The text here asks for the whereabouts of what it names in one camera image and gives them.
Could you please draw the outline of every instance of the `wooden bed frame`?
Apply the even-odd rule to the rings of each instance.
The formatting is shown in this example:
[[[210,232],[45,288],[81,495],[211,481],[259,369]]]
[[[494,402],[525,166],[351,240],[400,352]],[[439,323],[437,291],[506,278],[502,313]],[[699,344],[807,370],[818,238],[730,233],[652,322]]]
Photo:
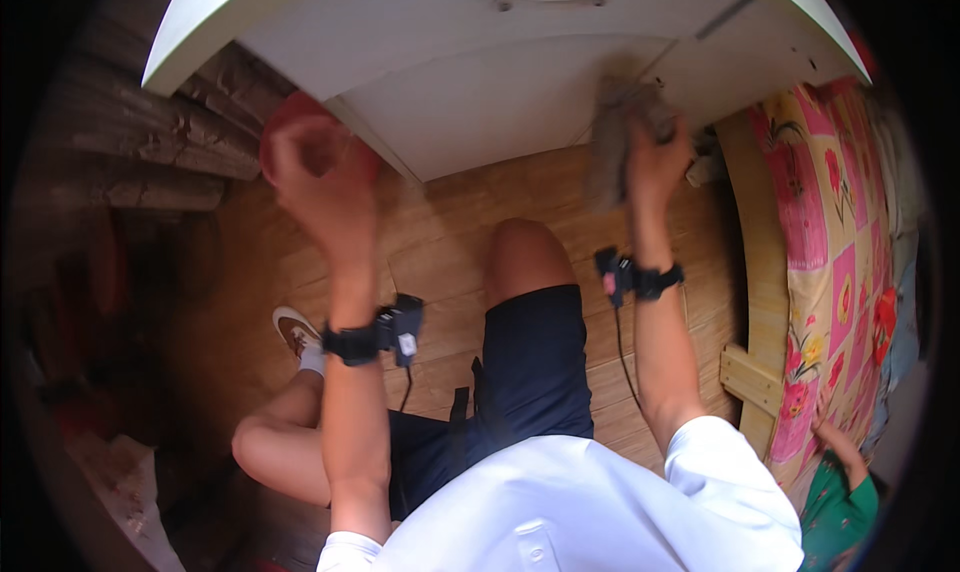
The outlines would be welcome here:
[[[729,344],[720,357],[720,383],[743,401],[740,432],[768,462],[784,397],[790,298],[786,240],[773,179],[745,111],[714,124],[740,217],[747,262],[747,349]]]

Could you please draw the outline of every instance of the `white sock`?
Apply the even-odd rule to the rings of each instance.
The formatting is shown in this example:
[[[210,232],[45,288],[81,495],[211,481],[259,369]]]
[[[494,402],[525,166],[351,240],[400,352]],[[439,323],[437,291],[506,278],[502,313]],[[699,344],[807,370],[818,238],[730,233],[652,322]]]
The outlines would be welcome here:
[[[324,355],[324,350],[319,345],[306,346],[300,356],[300,369],[313,370],[321,376],[327,376],[324,373],[324,365],[327,359]]]

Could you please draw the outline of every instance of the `floral bedsheet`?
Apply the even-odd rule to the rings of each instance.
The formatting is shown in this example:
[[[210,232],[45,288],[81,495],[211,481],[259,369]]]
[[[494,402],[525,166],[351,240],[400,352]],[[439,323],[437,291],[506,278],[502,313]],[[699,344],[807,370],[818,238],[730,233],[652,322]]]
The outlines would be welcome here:
[[[881,163],[862,89],[797,86],[748,111],[774,179],[790,298],[783,403],[769,463],[784,490],[819,462],[810,432],[817,391],[829,420],[859,444],[870,428],[892,283]]]

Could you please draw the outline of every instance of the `white sleeve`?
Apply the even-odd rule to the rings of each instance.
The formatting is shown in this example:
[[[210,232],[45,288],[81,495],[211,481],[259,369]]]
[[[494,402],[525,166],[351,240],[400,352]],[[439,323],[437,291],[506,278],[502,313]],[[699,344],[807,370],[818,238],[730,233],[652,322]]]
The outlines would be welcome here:
[[[383,546],[363,534],[337,530],[330,532],[319,552],[317,572],[361,572],[369,570]]]
[[[749,550],[757,562],[769,556],[777,569],[795,570],[801,564],[796,510],[747,438],[729,422],[705,415],[683,424],[667,447],[664,469],[667,482],[690,501],[726,520],[724,530],[737,543],[730,548]]]

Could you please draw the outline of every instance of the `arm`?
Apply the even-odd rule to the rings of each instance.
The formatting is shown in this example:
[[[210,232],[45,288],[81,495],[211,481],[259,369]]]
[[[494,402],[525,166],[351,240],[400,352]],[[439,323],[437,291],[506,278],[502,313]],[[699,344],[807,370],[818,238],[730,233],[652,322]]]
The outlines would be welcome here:
[[[867,463],[860,456],[860,450],[854,442],[847,438],[846,434],[827,422],[827,409],[830,406],[831,396],[826,390],[821,390],[817,395],[817,409],[814,412],[813,420],[810,423],[810,430],[836,454],[840,462],[843,463],[846,473],[846,484],[849,490],[853,492],[861,482],[867,479],[870,474],[867,469]]]
[[[374,319],[377,206],[372,182],[345,144],[338,143],[343,136],[334,123],[318,118],[291,124],[275,135],[273,146],[277,202],[325,255],[329,324],[339,331]],[[336,155],[325,160],[319,152]],[[324,162],[329,170],[307,169]],[[357,532],[383,544],[391,530],[383,367],[379,360],[347,367],[338,356],[327,356],[321,448],[330,483],[330,530]]]
[[[641,122],[630,122],[628,223],[633,262],[639,267],[664,273],[674,264],[666,210],[691,157],[683,118],[677,119],[676,138],[665,146],[655,145]],[[664,454],[680,426],[707,414],[700,400],[697,360],[679,295],[680,288],[673,286],[656,301],[638,300],[633,305],[638,396],[643,416]]]

